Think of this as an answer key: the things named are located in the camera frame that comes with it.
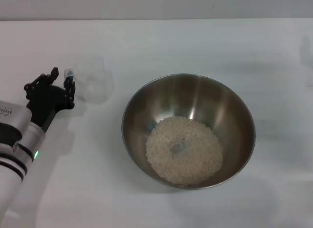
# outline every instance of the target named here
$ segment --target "white tabletop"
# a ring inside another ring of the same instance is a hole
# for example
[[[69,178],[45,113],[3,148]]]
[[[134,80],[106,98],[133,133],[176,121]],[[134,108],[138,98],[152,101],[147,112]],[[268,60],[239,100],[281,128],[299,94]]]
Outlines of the white tabletop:
[[[0,22],[0,100],[100,55],[114,91],[57,114],[2,228],[309,228],[313,220],[313,19]],[[182,191],[130,159],[121,119],[147,82],[195,73],[233,89],[256,126],[251,160],[220,186]]]

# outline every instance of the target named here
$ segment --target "black ring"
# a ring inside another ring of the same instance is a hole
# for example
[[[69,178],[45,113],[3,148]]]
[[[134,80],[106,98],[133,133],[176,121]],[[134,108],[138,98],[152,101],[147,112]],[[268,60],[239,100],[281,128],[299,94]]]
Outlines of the black ring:
[[[0,161],[0,165],[7,167],[7,168],[11,169],[12,171],[16,172],[20,176],[21,180],[23,181],[24,175],[16,167],[10,165],[9,163],[3,162],[3,161]]]
[[[34,155],[27,147],[20,145],[19,143],[18,143],[18,146],[31,157],[31,161],[34,161],[34,159],[35,159]]]
[[[25,164],[22,161],[15,158],[14,156],[8,155],[6,153],[0,153],[0,157],[3,157],[3,158],[6,158],[8,160],[13,161],[14,163],[16,163],[19,167],[21,167],[25,171],[25,174],[27,173],[27,167],[25,166]]]

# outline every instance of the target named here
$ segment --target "white wall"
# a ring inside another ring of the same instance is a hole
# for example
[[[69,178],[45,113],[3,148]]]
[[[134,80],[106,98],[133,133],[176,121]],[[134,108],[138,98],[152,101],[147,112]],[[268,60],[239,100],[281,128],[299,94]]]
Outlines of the white wall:
[[[0,20],[313,17],[313,0],[0,0]]]

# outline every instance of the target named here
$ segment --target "metal bowl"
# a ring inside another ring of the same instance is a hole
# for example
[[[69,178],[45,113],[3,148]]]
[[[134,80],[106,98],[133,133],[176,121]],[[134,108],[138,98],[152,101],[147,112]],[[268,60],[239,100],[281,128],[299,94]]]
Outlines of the metal bowl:
[[[222,168],[196,185],[173,184],[161,178],[146,157],[146,141],[155,125],[170,116],[206,124],[223,147]],[[125,147],[137,166],[150,177],[182,189],[208,188],[238,174],[249,161],[255,143],[252,116],[240,97],[225,85],[200,75],[174,74],[156,79],[130,99],[122,120]]]

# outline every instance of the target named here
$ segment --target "uncooked rice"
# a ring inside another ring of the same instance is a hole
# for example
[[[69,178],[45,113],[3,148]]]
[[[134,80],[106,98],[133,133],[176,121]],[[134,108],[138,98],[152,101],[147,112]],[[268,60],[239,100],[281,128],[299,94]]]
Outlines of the uncooked rice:
[[[149,135],[146,147],[152,168],[175,184],[203,182],[223,163],[222,146],[213,131],[181,116],[161,120]]]

